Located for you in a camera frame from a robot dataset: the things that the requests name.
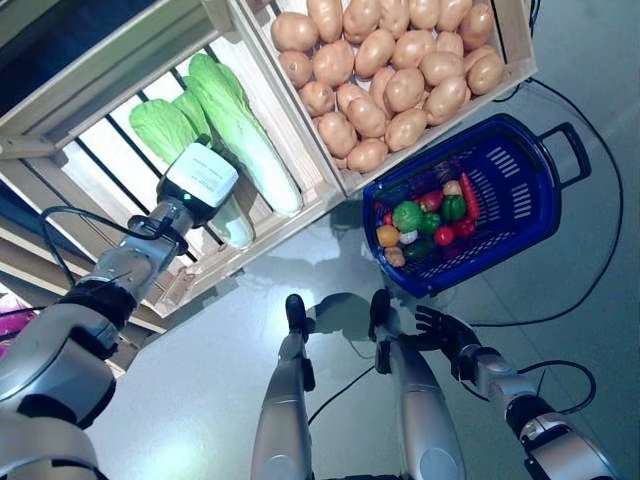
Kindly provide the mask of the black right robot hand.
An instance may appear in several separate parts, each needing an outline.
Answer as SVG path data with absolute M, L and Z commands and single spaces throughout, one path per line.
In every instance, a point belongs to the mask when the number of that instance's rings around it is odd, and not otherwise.
M 418 349 L 440 350 L 449 360 L 452 373 L 458 375 L 463 369 L 463 351 L 480 345 L 473 329 L 461 320 L 427 306 L 418 305 L 414 317 L 420 331 L 416 337 Z

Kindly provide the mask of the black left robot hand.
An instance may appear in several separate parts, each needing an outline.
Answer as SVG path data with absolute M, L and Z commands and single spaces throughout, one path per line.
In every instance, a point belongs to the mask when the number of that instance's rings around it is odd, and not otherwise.
M 212 220 L 230 198 L 237 170 L 214 150 L 189 144 L 169 166 L 156 188 L 157 200 L 175 200 L 199 228 Z

